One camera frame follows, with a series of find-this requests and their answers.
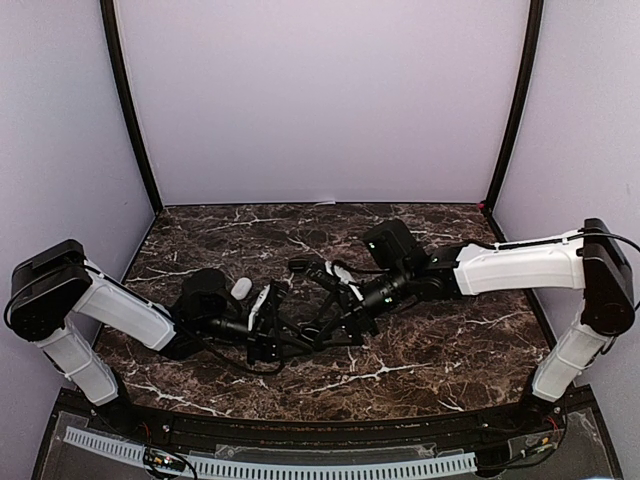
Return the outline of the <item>white earbud charging case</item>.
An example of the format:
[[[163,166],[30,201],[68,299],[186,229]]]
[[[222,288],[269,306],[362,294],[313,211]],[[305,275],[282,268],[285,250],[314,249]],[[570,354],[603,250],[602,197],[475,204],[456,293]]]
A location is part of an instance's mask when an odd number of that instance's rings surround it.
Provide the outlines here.
[[[231,289],[231,296],[238,301],[244,300],[252,290],[253,283],[247,277],[239,278]]]

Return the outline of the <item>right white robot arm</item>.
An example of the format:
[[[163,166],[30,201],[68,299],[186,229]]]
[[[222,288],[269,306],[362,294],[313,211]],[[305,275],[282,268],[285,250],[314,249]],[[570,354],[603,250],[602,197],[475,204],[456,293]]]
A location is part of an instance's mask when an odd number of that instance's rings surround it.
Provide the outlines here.
[[[381,271],[359,285],[339,262],[310,261],[306,275],[344,302],[345,321],[377,332],[378,316],[415,297],[448,300],[486,292],[568,288],[583,293],[582,309],[532,374],[526,399],[510,413],[521,434],[534,432],[572,381],[636,317],[633,273],[619,248],[621,237],[597,218],[560,236],[515,243],[475,240],[426,252],[399,219],[369,230],[363,242]]]

